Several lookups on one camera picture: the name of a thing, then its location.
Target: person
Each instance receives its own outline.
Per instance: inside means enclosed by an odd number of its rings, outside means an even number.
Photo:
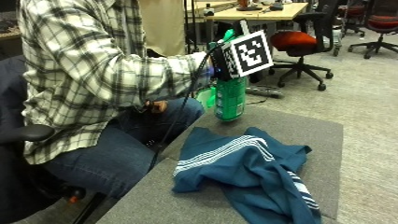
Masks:
[[[149,58],[137,0],[20,0],[19,26],[27,58],[27,124],[56,133],[27,143],[29,164],[69,184],[120,199],[145,176],[176,117],[172,141],[204,113],[181,95],[205,53]],[[201,73],[209,76],[206,62]],[[152,113],[148,102],[166,97]]]

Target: shirt sleeve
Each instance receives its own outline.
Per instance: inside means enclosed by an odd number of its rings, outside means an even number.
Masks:
[[[141,106],[161,92],[177,96],[188,91],[204,52],[168,58],[125,55],[85,6],[65,2],[56,7],[36,1],[28,18],[40,47],[87,90],[116,106]]]

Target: black and white square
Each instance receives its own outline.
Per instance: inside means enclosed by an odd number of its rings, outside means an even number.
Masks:
[[[273,58],[262,31],[245,35],[230,42],[230,51],[234,56],[240,77],[274,65]]]
[[[230,77],[238,77],[236,57],[232,52],[232,44],[226,43],[221,48],[229,75]]]

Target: jeans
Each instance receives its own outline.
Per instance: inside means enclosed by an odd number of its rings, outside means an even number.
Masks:
[[[161,114],[128,113],[109,121],[95,147],[60,154],[44,164],[45,169],[73,186],[120,199],[146,174],[154,152],[144,144],[160,142],[178,116],[168,142],[184,132],[204,113],[189,98],[182,113],[182,99],[169,100]]]

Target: black office chair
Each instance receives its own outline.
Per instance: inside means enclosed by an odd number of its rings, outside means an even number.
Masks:
[[[85,197],[85,189],[68,185],[40,165],[29,165],[24,159],[25,141],[43,141],[53,135],[48,126],[24,126],[24,63],[23,56],[0,62],[0,223],[29,217],[63,197],[72,203]],[[85,222],[104,198],[101,193],[95,195],[73,223]]]
[[[365,26],[381,34],[377,42],[354,44],[349,46],[349,52],[354,47],[366,47],[365,59],[370,58],[371,53],[378,53],[381,48],[389,49],[398,53],[398,45],[383,42],[386,34],[398,33],[398,2],[397,0],[370,0]]]
[[[319,77],[313,70],[325,71],[326,78],[333,78],[331,69],[305,64],[303,57],[333,49],[333,22],[337,15],[338,3],[339,0],[319,0],[314,12],[302,13],[294,18],[294,22],[300,23],[301,32],[284,31],[272,36],[272,44],[277,50],[286,51],[292,57],[300,57],[298,63],[284,62],[289,64],[276,64],[269,70],[269,74],[273,75],[274,69],[290,68],[290,71],[280,77],[277,83],[280,88],[285,86],[285,77],[290,76],[294,72],[297,72],[297,77],[301,77],[301,73],[305,72],[318,80],[318,90],[323,91],[326,89],[322,77]],[[307,21],[313,22],[315,37],[307,34]],[[323,42],[323,36],[329,39],[327,46]]]

